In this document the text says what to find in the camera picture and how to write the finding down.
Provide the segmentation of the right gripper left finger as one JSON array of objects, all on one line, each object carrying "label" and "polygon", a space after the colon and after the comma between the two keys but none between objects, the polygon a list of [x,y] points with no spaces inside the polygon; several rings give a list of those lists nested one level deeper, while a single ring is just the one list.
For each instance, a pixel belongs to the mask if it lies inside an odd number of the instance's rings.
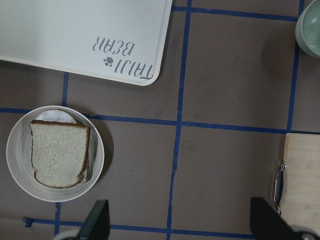
[{"label": "right gripper left finger", "polygon": [[109,201],[97,200],[79,230],[58,233],[54,240],[107,240],[110,236]]}]

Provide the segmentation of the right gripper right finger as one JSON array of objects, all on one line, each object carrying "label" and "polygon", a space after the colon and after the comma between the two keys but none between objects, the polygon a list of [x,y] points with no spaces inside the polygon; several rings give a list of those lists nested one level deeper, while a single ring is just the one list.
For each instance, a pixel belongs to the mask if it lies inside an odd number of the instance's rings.
[{"label": "right gripper right finger", "polygon": [[262,197],[250,200],[250,230],[257,240],[318,240],[308,230],[295,231]]}]

